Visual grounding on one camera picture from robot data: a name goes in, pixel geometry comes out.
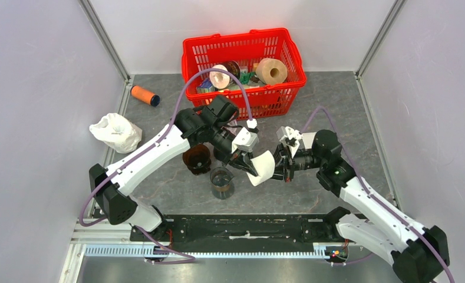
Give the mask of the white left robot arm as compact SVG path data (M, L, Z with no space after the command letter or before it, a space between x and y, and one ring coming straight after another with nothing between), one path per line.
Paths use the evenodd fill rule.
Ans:
M233 134L228 126L238 114L231 100L218 95L208 105L180 110L158 135L121 161L108 167L92 166L88 171L91 197L104 212L104 219L110 225L127 222L139 226L152 240L162 240L167 233L162 214L130 195L162 165L199 144L211 144L223 164L257 177L252 157L259 141L256 120L249 120Z

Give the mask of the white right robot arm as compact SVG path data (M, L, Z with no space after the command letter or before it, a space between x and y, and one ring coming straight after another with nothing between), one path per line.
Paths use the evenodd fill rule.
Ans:
M316 178L325 190L365 216L360 219L342 207L332 210L322 226L324 237L363 246L390 264L401 282L432 282L442 272L453 279L445 232L407 216L359 177L342 158L335 132L320 130L309 142L291 127L281 127L276 135L274 179L290 182L296 171L317 169Z

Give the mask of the white paper coffee filter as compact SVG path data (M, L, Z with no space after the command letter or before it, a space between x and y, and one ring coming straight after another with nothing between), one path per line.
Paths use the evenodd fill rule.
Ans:
M252 164L257 172L257 176L247 173L252 186L258 186L270 179L275 171L275 159L271 151L267 150L261 155L252 159Z

